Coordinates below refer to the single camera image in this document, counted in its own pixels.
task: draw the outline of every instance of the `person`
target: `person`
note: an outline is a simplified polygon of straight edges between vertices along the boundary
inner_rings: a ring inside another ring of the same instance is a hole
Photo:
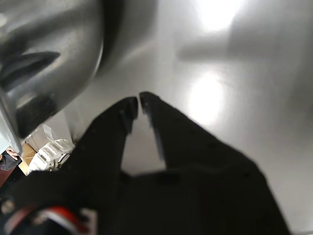
[[[0,168],[1,170],[8,171],[20,164],[21,161],[19,155],[11,147],[8,147],[0,155]]]

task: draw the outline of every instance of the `shiny metallic object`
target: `shiny metallic object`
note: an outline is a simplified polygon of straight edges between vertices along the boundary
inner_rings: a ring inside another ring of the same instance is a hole
[[[56,171],[67,161],[75,145],[71,141],[59,139],[47,143],[33,157],[27,174],[33,171]]]
[[[16,151],[97,70],[100,0],[0,1],[0,132]]]
[[[313,231],[313,1],[125,3],[107,66],[66,107],[75,138],[116,100],[154,92],[250,156],[290,229]],[[123,168],[164,167],[147,118],[133,130]]]

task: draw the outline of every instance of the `black robotic claw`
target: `black robotic claw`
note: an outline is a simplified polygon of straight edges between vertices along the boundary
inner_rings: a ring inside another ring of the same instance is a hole
[[[73,233],[51,219],[33,223],[34,215],[51,206],[66,208],[78,221],[83,221],[81,208],[96,210],[99,235],[290,234],[251,160],[158,96],[143,92],[140,101],[166,162],[164,171],[133,178],[120,171],[138,111],[137,99],[126,98],[93,121],[59,171],[31,173],[10,190],[14,209],[1,216],[0,234]],[[101,154],[91,154],[92,149]],[[85,164],[87,158],[93,165]],[[12,218],[30,206],[8,230]]]

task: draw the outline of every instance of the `cardboard box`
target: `cardboard box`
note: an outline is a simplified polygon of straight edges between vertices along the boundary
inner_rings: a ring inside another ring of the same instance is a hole
[[[30,162],[33,160],[36,151],[27,143],[23,145],[23,155],[21,156],[22,162],[19,164],[19,168],[27,175],[27,170]]]

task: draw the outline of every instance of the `screw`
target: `screw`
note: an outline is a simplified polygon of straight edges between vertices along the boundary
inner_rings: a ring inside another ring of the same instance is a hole
[[[12,200],[6,200],[1,204],[1,212],[3,214],[9,214],[14,211],[14,202]]]

